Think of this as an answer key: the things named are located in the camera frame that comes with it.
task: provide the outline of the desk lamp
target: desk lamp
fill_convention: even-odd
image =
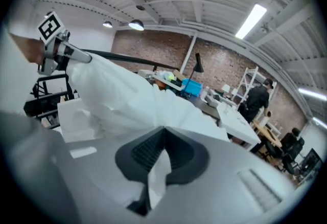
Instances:
[[[193,76],[194,71],[195,71],[195,72],[198,72],[198,73],[203,73],[203,71],[204,71],[204,70],[203,70],[203,67],[202,67],[202,64],[201,64],[200,54],[199,54],[199,53],[196,53],[196,54],[195,54],[195,58],[196,58],[196,64],[195,64],[195,66],[194,66],[194,68],[193,68],[193,70],[192,70],[192,73],[191,73],[191,75],[190,75],[190,78],[189,78],[189,80],[188,80],[188,82],[187,82],[185,88],[180,92],[181,97],[186,98],[186,99],[189,99],[190,96],[191,96],[191,94],[186,93],[185,90],[186,90],[186,88],[188,87],[188,84],[189,84],[189,82],[190,82],[190,80],[191,80],[191,78],[192,78],[192,76]]]
[[[229,85],[227,85],[227,84],[225,84],[225,85],[223,85],[223,87],[221,88],[223,91],[225,91],[226,93],[229,93],[229,91],[230,91],[230,86]]]

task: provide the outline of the bottle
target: bottle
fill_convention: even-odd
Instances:
[[[206,86],[205,89],[203,89],[201,92],[200,99],[205,99],[206,95],[208,94],[208,91],[209,91],[209,87]]]

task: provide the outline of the man in black shirt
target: man in black shirt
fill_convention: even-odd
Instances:
[[[254,87],[250,89],[247,100],[245,101],[245,107],[241,111],[241,115],[250,123],[257,115],[259,109],[263,106],[265,108],[264,114],[268,115],[268,105],[269,105],[269,93],[270,89],[273,89],[272,80],[266,79],[264,83],[259,87]]]

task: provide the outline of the desk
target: desk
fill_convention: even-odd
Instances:
[[[281,148],[282,147],[282,144],[281,144],[280,140],[273,133],[270,133],[266,127],[260,126],[259,123],[258,123],[258,121],[252,121],[252,124],[273,145],[277,146],[278,148]]]
[[[210,107],[207,103],[203,102],[200,97],[195,97],[195,96],[191,96],[189,98],[189,101],[196,106],[197,108],[199,108],[204,114],[212,117],[213,119],[216,120],[216,124],[218,125],[219,121],[220,121],[220,117],[218,114],[218,111],[216,108],[214,107]]]
[[[237,104],[229,99],[226,99],[224,97],[220,97],[220,102],[225,102],[226,104],[229,104],[231,106],[237,106]]]
[[[164,84],[168,85],[169,87],[172,87],[172,88],[176,89],[177,91],[181,91],[185,87],[184,85],[182,85],[182,87],[176,86],[175,84],[170,83],[169,81],[167,81],[164,78],[161,78],[161,77],[159,77],[157,75],[152,75],[152,77],[154,79],[157,79],[157,80],[163,82]]]
[[[254,130],[238,111],[232,109],[226,103],[219,103],[217,111],[220,117],[220,126],[225,128],[228,134],[249,143],[250,146],[246,148],[247,150],[261,142]]]

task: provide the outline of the fluorescent light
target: fluorescent light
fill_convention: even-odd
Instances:
[[[243,39],[246,34],[249,33],[250,30],[255,26],[255,24],[258,23],[258,21],[263,17],[263,15],[265,15],[266,11],[266,8],[260,6],[259,4],[255,4],[250,15],[247,17],[235,37]]]
[[[325,129],[327,129],[327,125],[325,123],[323,123],[320,119],[317,118],[313,118],[313,120],[317,123],[319,123],[321,126],[323,126]]]
[[[317,99],[327,101],[327,97],[325,95],[323,95],[323,94],[316,93],[316,92],[313,92],[313,91],[308,91],[308,90],[306,90],[304,88],[299,88],[298,91],[300,91],[304,95],[308,95],[308,96],[311,96],[311,97],[315,97]]]

